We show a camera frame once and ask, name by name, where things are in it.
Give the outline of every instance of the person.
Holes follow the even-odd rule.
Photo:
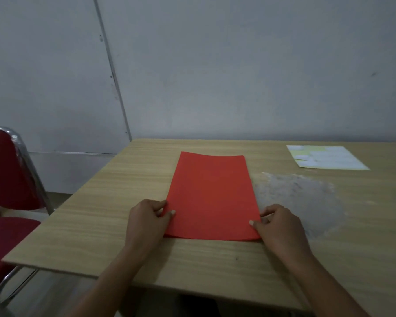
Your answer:
[[[131,209],[125,246],[70,312],[70,317],[115,315],[135,274],[158,246],[176,213],[172,210],[160,216],[165,204],[165,200],[145,199]],[[300,219],[281,205],[266,207],[261,217],[268,215],[271,220],[267,223],[249,223],[296,278],[315,315],[369,316],[313,255]]]

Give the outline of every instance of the person's left hand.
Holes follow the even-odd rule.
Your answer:
[[[144,199],[130,210],[127,223],[125,249],[133,251],[138,259],[144,261],[163,238],[174,210],[159,217],[166,200]]]

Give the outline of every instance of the red chair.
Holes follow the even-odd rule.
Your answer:
[[[45,207],[49,215],[54,211],[22,138],[13,130],[3,127],[0,127],[0,206],[16,210]],[[37,220],[26,218],[0,218],[0,294],[11,277],[21,269],[2,262],[2,258],[39,224]],[[9,304],[37,272],[33,271],[0,303],[0,307]]]

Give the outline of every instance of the red sheet of paper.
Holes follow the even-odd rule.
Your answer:
[[[243,155],[181,152],[164,213],[174,209],[166,235],[189,239],[252,240],[249,220],[260,220]]]

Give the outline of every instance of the chair backrest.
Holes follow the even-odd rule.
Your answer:
[[[17,210],[46,207],[50,213],[44,188],[36,170],[32,171],[28,153],[22,153],[20,145],[25,148],[17,133],[0,128],[0,206]]]

